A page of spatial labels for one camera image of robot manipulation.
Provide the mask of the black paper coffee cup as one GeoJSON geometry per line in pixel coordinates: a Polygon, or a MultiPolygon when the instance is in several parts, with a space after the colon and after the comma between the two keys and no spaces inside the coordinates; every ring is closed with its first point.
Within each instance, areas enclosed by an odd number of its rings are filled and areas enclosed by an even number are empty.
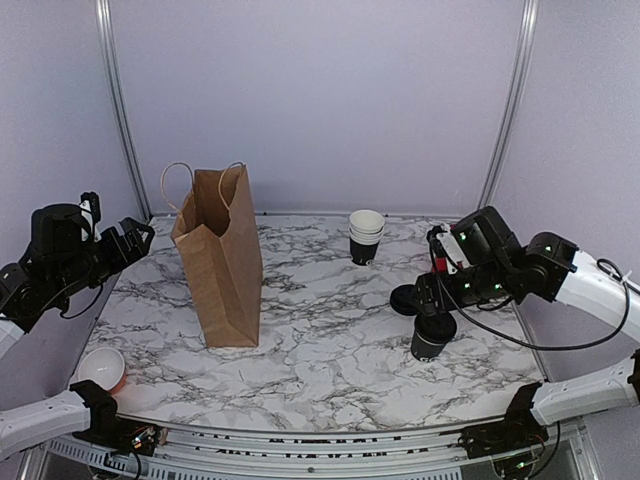
{"type": "Polygon", "coordinates": [[[411,340],[410,351],[416,360],[428,362],[438,357],[451,339],[452,336],[447,336],[443,339],[424,337],[415,330],[411,340]]]}

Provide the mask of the black plastic cup lid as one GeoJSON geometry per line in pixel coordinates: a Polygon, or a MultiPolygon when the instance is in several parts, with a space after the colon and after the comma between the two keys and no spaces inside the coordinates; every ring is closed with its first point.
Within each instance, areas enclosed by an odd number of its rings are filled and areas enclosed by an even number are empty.
{"type": "Polygon", "coordinates": [[[457,323],[449,312],[425,315],[419,313],[414,320],[414,333],[431,344],[446,344],[457,333],[457,323]]]}

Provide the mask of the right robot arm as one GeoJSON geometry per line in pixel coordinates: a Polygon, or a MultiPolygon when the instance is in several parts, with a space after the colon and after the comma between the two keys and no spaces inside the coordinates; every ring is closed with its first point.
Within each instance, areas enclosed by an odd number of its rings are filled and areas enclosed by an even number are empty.
{"type": "MultiPolygon", "coordinates": [[[[553,353],[603,345],[624,333],[639,336],[639,287],[606,258],[594,258],[552,232],[520,244],[500,213],[486,206],[453,225],[427,235],[432,269],[419,276],[409,295],[416,311],[411,343],[420,360],[436,357],[457,332],[456,315],[481,327],[469,307],[501,309],[528,296],[558,302],[612,326],[608,335],[573,345],[537,345],[490,326],[484,331],[520,347],[553,353]]],[[[639,355],[633,353],[599,371],[562,382],[535,382],[519,388],[503,417],[466,427],[459,444],[468,457],[506,453],[546,441],[547,429],[566,419],[639,403],[639,355]]]]}

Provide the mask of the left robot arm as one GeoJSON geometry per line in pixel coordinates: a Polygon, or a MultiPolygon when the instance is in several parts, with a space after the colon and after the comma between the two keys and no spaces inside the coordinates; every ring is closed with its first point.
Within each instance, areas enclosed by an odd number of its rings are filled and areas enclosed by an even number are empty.
{"type": "Polygon", "coordinates": [[[66,381],[80,335],[66,326],[47,340],[50,328],[38,324],[55,313],[72,321],[72,296],[85,289],[102,291],[149,253],[152,227],[127,217],[119,227],[98,232],[100,218],[91,194],[80,204],[34,211],[23,255],[1,269],[2,458],[66,433],[137,457],[155,449],[158,426],[118,415],[115,382],[66,381]]]}

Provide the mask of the brown paper bag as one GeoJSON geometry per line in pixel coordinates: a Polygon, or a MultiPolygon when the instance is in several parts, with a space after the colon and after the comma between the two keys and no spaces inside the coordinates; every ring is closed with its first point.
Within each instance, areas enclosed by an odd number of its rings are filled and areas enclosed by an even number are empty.
{"type": "Polygon", "coordinates": [[[171,239],[209,348],[259,345],[263,261],[247,166],[188,168],[171,239]]]}

